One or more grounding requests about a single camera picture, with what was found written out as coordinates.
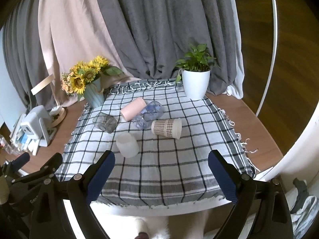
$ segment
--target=vase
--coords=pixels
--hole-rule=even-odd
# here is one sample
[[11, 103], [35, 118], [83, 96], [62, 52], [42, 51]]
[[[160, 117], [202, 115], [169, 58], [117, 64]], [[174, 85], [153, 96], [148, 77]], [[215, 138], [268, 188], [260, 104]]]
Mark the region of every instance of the vase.
[[207, 91], [211, 71], [191, 72], [183, 70], [183, 86], [185, 95], [191, 100], [203, 99]]
[[101, 77], [85, 86], [83, 96], [92, 108], [97, 108], [103, 105], [105, 99], [101, 91]]

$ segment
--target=metal bolt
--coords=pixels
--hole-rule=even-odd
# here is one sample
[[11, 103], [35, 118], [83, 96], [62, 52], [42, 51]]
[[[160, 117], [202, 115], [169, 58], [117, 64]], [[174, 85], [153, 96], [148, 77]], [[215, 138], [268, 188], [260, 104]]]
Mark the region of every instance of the metal bolt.
[[75, 179], [76, 181], [80, 180], [82, 178], [82, 174], [76, 174], [73, 176], [73, 179]]
[[50, 182], [51, 182], [51, 179], [45, 179], [45, 180], [44, 180], [44, 184], [45, 184], [45, 185], [48, 185]]
[[279, 185], [280, 181], [278, 179], [272, 179], [272, 182], [276, 185]]
[[248, 181], [250, 179], [250, 176], [248, 174], [246, 174], [246, 173], [242, 174], [241, 177], [245, 181]]

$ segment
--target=pink plastic item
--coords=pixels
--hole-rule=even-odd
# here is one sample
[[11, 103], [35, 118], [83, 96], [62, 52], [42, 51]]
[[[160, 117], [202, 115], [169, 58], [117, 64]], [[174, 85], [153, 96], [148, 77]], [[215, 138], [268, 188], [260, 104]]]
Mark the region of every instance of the pink plastic item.
[[145, 101], [141, 97], [138, 97], [121, 109], [121, 115], [126, 121], [130, 121], [140, 113], [144, 107], [146, 107]]

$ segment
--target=gray fabric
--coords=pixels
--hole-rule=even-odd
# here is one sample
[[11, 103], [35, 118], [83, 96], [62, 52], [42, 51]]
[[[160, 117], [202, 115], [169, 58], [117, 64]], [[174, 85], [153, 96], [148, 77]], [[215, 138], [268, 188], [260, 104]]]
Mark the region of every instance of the gray fabric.
[[231, 0], [97, 0], [124, 67], [141, 79], [177, 75], [188, 43], [207, 43], [220, 68], [209, 89], [226, 91], [236, 77]]
[[[222, 192], [207, 164], [208, 153], [217, 149], [240, 173], [255, 175], [239, 137], [225, 115], [207, 97], [191, 101], [181, 83], [175, 80], [141, 80], [113, 87], [103, 106], [86, 107], [63, 153], [63, 164], [56, 171], [60, 180], [84, 173], [106, 150], [115, 154], [115, 167], [99, 201], [132, 206], [173, 205], [209, 199]], [[133, 99], [158, 101], [164, 107], [161, 119], [182, 122], [180, 139], [154, 135], [151, 128], [138, 130], [126, 122], [120, 109]], [[94, 127], [100, 112], [114, 116], [116, 130], [109, 134]], [[116, 146], [120, 134], [130, 132], [141, 152], [124, 158]]]
[[48, 76], [38, 30], [39, 0], [21, 0], [4, 25], [5, 64], [22, 102], [30, 110], [37, 105], [54, 107], [48, 85], [35, 96], [31, 89]]

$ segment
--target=blue-gray metal vase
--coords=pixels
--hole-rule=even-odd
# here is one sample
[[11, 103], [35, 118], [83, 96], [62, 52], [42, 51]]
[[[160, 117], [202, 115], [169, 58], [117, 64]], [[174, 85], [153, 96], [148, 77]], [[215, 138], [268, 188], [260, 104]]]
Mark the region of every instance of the blue-gray metal vase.
[[103, 105], [105, 99], [101, 91], [101, 77], [85, 86], [83, 93], [85, 100], [92, 108], [97, 108]]

